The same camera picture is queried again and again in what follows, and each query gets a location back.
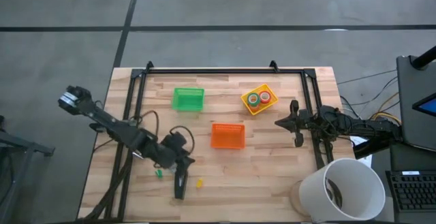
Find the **concrete floor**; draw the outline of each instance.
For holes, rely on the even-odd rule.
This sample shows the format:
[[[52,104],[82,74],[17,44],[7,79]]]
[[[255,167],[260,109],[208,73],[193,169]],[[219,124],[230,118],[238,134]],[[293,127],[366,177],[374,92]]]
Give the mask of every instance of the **concrete floor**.
[[[130,0],[0,0],[0,27],[123,26]],[[436,0],[138,0],[132,25],[436,24]],[[69,84],[104,100],[121,33],[0,32],[0,114],[10,133],[56,146],[36,156],[14,223],[76,217],[95,134],[89,120],[57,106]],[[436,30],[130,33],[121,67],[333,66],[338,82],[395,69],[399,55],[434,46]],[[339,86],[352,103],[375,96],[396,74]],[[391,86],[362,113],[397,91]],[[399,116],[399,107],[391,110]],[[388,153],[376,155],[384,175]]]

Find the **plastic basket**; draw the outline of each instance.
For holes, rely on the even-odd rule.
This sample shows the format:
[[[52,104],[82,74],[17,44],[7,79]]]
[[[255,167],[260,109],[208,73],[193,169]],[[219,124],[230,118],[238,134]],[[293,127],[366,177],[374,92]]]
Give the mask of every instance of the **plastic basket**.
[[[180,111],[203,110],[204,89],[175,88],[172,109]]]
[[[259,103],[259,107],[256,109],[252,109],[250,107],[250,105],[247,103],[247,98],[248,95],[251,93],[261,93],[262,91],[268,91],[271,95],[271,100],[268,103]],[[274,103],[277,103],[279,101],[279,98],[277,98],[277,96],[274,94],[274,92],[270,89],[270,87],[267,84],[263,84],[259,87],[257,87],[256,89],[253,89],[252,91],[246,93],[245,95],[240,97],[242,99],[242,101],[244,102],[245,106],[248,108],[248,111],[250,111],[250,113],[252,115],[256,115],[259,112],[271,107]]]
[[[245,125],[213,123],[213,148],[243,149],[245,147]]]

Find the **wooden tabletop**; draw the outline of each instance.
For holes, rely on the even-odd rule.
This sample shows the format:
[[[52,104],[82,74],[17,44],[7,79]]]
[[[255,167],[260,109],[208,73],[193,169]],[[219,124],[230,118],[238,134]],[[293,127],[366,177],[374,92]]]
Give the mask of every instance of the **wooden tabletop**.
[[[333,69],[314,68],[322,103],[341,108]],[[123,115],[130,73],[131,68],[116,68],[110,81],[105,110],[119,119]],[[279,101],[252,116],[240,96],[264,83]],[[176,87],[203,88],[203,111],[173,110],[171,101]],[[316,108],[310,81],[309,87],[312,106]],[[299,101],[300,109],[305,108],[297,74],[147,75],[141,113],[155,110],[159,114],[160,140],[173,126],[190,128],[196,140],[191,157],[196,162],[189,168],[185,200],[181,201],[174,199],[174,176],[170,171],[163,170],[163,178],[158,179],[151,160],[135,158],[125,221],[308,221],[291,207],[289,192],[295,182],[316,170],[310,133],[303,131],[305,143],[295,148],[294,134],[274,125],[275,120],[289,115],[293,99]],[[245,149],[211,148],[212,123],[244,124]],[[155,124],[154,116],[144,117],[142,122],[149,131],[155,130]],[[180,132],[190,144],[189,136]],[[107,135],[99,135],[95,146],[108,139]],[[86,216],[108,189],[115,151],[116,142],[111,142],[94,153],[79,217]],[[334,142],[333,153],[335,159],[354,158],[352,146],[346,140]],[[197,189],[199,178],[203,179],[203,187]],[[117,204],[116,198],[114,212],[118,210]]]

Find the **green basket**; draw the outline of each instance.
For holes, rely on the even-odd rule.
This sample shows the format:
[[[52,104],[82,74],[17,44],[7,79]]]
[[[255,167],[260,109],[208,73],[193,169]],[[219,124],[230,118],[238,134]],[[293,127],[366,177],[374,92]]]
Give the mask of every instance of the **green basket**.
[[[175,88],[172,109],[180,111],[203,110],[204,89]]]

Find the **black keyboard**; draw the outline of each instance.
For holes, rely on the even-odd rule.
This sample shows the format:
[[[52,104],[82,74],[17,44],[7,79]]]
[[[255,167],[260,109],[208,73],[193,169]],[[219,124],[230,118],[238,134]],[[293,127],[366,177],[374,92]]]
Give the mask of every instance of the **black keyboard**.
[[[398,212],[436,212],[436,171],[386,172]]]

